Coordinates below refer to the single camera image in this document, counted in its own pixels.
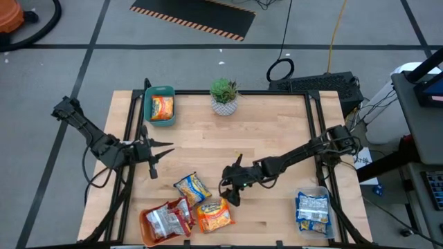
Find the black keyboard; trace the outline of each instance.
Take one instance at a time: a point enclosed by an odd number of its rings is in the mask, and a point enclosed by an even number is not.
[[[277,80],[269,83],[272,91],[336,91],[340,98],[343,116],[349,114],[363,101],[359,86],[351,72],[332,73],[299,77],[288,80]]]
[[[436,210],[443,210],[443,171],[422,172],[424,184]]]

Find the white patterned pot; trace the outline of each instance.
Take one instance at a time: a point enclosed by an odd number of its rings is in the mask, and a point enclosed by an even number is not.
[[[234,113],[235,110],[237,110],[237,97],[229,103],[222,104],[215,101],[214,97],[211,96],[210,102],[215,113],[221,116],[229,116],[230,114]]]

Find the teal bowl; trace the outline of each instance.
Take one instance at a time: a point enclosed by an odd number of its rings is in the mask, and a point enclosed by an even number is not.
[[[159,95],[159,96],[172,96],[174,97],[174,108],[172,112],[172,118],[169,120],[156,120],[151,121],[151,115],[152,115],[152,96],[153,95]],[[150,122],[151,125],[155,127],[168,127],[175,123],[175,90],[172,88],[172,86],[151,86],[150,88],[146,89],[145,92],[145,106],[144,106],[144,116],[145,120]]]

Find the wooden tabletop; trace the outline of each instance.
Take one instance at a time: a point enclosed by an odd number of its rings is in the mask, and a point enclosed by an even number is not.
[[[114,92],[106,133],[123,138],[131,94],[131,91]],[[326,127],[343,124],[336,92],[321,92],[320,96]],[[139,212],[179,198],[180,194],[172,184],[184,176],[197,172],[213,194],[207,201],[214,201],[219,198],[217,187],[223,168],[234,163],[239,153],[243,154],[242,166],[247,167],[252,165],[253,160],[279,156],[310,139],[303,96],[245,95],[238,100],[236,112],[231,116],[221,117],[211,109],[209,95],[177,95],[177,118],[174,126],[153,127],[145,122],[150,138],[174,143],[170,147],[155,148],[154,153],[169,148],[175,150],[161,159],[157,165],[159,177],[155,180],[150,179],[147,163],[137,164],[125,244],[142,244]],[[314,102],[312,106],[316,133],[319,134]],[[350,156],[344,156],[343,160],[352,163]],[[94,174],[103,167],[98,161]],[[274,188],[267,190],[254,185],[240,193],[242,204],[239,207],[230,207],[237,224],[208,234],[200,233],[196,226],[192,229],[190,238],[177,237],[168,244],[183,244],[184,239],[190,239],[192,245],[272,246],[275,241],[282,240],[286,246],[326,246],[325,239],[306,240],[301,237],[294,221],[296,190],[317,186],[315,171],[313,158],[292,165],[280,176]],[[356,172],[346,165],[337,165],[335,172],[344,213],[360,233],[371,241]],[[97,184],[104,178],[103,174]],[[105,188],[91,188],[78,239],[91,234],[109,209],[115,175],[111,179]],[[114,222],[114,239],[119,221],[120,213],[116,215]],[[340,240],[338,231],[336,240]]]

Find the succulent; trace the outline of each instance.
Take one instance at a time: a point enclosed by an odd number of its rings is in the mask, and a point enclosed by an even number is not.
[[[215,80],[210,87],[210,94],[218,103],[229,103],[237,97],[237,82],[225,78]]]

